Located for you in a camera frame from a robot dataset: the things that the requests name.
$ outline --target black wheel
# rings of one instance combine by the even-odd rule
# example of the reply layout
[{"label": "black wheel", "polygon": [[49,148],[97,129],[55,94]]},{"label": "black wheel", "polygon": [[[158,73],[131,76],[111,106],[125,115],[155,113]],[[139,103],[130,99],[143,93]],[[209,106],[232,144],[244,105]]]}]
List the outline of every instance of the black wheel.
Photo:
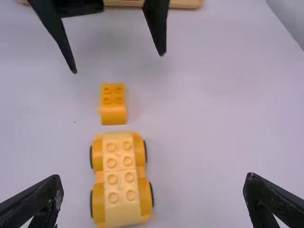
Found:
[{"label": "black wheel", "polygon": [[146,147],[146,141],[145,140],[143,141],[143,147],[144,147],[144,154],[146,156],[146,163],[147,163],[148,157],[147,157],[147,147]]},{"label": "black wheel", "polygon": [[92,198],[93,197],[93,191],[91,191],[90,194],[90,212],[91,212],[91,218],[93,218],[93,208],[92,208]]},{"label": "black wheel", "polygon": [[91,168],[93,169],[93,163],[92,163],[92,146],[90,146],[90,164],[91,164]]},{"label": "black wheel", "polygon": [[150,184],[150,190],[151,190],[151,197],[152,197],[152,207],[154,208],[154,196],[153,196],[153,188],[152,188],[152,185],[151,183],[149,182]]}]

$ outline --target black robotic claw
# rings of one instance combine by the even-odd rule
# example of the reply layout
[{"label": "black robotic claw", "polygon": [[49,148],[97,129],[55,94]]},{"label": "black robotic claw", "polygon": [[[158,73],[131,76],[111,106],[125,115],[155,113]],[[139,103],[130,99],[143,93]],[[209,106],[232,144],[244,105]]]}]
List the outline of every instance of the black robotic claw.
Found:
[{"label": "black robotic claw", "polygon": [[[103,0],[28,0],[41,22],[57,42],[71,71],[76,64],[62,18],[102,12]],[[167,15],[170,0],[145,0],[142,8],[160,56],[166,52]]]},{"label": "black robotic claw", "polygon": [[0,227],[20,228],[33,217],[28,228],[56,228],[63,195],[58,175],[44,179],[0,203]]},{"label": "black robotic claw", "polygon": [[304,227],[304,200],[255,173],[248,173],[243,195],[254,228]]}]

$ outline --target yellow lego base plate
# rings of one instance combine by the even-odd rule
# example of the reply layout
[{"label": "yellow lego base plate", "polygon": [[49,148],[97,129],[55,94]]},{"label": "yellow lego base plate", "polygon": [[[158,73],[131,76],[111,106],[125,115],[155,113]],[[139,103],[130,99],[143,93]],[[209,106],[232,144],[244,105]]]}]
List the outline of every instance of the yellow lego base plate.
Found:
[{"label": "yellow lego base plate", "polygon": [[[16,0],[28,4],[28,0]],[[204,0],[171,0],[170,8],[196,9],[202,6]],[[104,0],[105,6],[142,7],[144,0]]]}]

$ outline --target white table surface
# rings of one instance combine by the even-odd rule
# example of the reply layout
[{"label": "white table surface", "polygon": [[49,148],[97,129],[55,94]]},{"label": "white table surface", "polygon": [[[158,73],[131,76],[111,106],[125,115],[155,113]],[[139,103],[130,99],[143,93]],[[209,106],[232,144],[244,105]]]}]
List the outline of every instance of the white table surface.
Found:
[{"label": "white table surface", "polygon": [[[144,228],[252,227],[250,171],[304,198],[304,52],[264,0],[171,10],[165,57],[139,9],[63,22],[77,75],[30,8],[0,1],[0,201],[59,174],[59,228],[94,228],[89,141],[121,130],[147,142]],[[125,126],[100,124],[104,81],[126,84]]]}]

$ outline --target yellow toy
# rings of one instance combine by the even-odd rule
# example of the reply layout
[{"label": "yellow toy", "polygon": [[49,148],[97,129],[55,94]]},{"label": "yellow toy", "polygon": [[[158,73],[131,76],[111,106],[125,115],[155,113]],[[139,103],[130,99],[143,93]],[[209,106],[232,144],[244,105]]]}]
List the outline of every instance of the yellow toy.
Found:
[{"label": "yellow toy", "polygon": [[138,224],[153,209],[151,184],[145,175],[143,138],[136,132],[104,133],[90,148],[96,184],[91,192],[91,216],[99,228]]},{"label": "yellow toy", "polygon": [[101,88],[102,125],[121,125],[127,123],[127,107],[124,102],[124,84],[104,83]]}]

